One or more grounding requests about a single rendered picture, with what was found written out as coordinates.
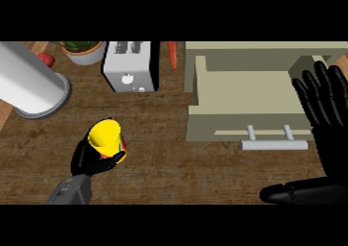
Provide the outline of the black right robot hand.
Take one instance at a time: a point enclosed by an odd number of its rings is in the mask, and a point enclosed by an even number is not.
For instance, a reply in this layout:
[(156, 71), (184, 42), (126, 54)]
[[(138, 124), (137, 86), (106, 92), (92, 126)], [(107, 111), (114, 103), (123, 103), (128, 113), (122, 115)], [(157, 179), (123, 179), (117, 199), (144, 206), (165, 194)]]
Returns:
[(314, 64), (293, 79), (326, 177), (276, 184), (261, 200), (277, 205), (348, 205), (348, 80), (338, 65)]

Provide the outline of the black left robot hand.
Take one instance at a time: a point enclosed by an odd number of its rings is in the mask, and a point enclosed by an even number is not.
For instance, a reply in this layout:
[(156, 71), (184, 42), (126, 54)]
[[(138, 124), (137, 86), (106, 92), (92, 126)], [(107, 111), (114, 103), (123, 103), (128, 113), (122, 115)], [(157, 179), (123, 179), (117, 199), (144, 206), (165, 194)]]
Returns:
[(111, 170), (123, 162), (128, 152), (119, 152), (111, 158), (104, 159), (88, 142), (88, 134), (79, 142), (73, 160), (71, 174), (86, 174), (89, 176)]

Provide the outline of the yellow cup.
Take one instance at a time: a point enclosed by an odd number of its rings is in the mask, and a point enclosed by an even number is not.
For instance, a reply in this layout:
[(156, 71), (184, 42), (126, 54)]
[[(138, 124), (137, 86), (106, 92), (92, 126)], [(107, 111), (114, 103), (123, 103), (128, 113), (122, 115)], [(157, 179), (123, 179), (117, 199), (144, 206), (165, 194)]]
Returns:
[(104, 159), (126, 151), (122, 125), (117, 120), (101, 120), (88, 132), (88, 142)]

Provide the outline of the beige open drawer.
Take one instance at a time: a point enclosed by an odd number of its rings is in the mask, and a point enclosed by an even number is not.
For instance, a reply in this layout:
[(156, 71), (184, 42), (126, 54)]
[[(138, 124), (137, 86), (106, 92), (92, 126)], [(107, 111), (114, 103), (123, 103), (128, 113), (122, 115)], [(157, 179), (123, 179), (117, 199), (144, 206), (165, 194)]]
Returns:
[(256, 139), (313, 138), (293, 79), (314, 69), (319, 56), (302, 56), (288, 71), (211, 71), (208, 59), (194, 63), (194, 104), (188, 114), (188, 141), (239, 141), (254, 128)]

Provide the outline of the beige cabinet body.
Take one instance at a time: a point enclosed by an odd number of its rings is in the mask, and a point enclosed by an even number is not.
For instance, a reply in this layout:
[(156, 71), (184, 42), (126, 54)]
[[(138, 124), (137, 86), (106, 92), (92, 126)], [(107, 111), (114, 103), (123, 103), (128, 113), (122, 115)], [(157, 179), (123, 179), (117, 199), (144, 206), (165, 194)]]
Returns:
[(193, 92), (199, 56), (211, 71), (288, 71), (302, 56), (322, 56), (333, 64), (347, 52), (347, 41), (188, 41), (185, 92)]

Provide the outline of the white toaster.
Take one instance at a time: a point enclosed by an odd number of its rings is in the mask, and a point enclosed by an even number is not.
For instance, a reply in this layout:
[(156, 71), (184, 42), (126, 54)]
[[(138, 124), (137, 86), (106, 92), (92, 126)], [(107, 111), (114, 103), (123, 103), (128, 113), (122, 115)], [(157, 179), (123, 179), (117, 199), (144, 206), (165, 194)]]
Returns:
[(159, 89), (159, 41), (110, 41), (103, 75), (114, 92), (154, 92)]

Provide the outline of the red apple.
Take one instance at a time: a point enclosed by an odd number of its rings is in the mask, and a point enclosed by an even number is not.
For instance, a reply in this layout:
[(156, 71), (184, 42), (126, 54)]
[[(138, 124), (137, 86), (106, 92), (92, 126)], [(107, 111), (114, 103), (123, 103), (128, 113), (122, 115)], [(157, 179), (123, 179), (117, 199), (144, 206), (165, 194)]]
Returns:
[(42, 62), (46, 64), (48, 67), (52, 67), (54, 66), (55, 57), (51, 54), (42, 53), (39, 55), (39, 59), (42, 60)]

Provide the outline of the potted green plant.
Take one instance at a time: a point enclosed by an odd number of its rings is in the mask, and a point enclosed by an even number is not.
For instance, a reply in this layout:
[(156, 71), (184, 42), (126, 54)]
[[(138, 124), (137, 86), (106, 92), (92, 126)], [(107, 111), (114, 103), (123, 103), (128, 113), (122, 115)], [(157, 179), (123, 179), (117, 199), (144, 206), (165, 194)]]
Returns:
[(63, 48), (74, 64), (92, 65), (103, 61), (107, 47), (106, 41), (55, 41), (54, 44)]

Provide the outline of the orange carrot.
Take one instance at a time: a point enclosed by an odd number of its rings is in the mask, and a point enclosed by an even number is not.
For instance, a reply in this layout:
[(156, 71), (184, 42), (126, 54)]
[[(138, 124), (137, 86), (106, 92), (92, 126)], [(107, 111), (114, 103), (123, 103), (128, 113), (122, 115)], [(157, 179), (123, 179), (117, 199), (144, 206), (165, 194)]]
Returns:
[(171, 55), (171, 65), (172, 68), (178, 67), (178, 44), (177, 41), (168, 41), (169, 55)]

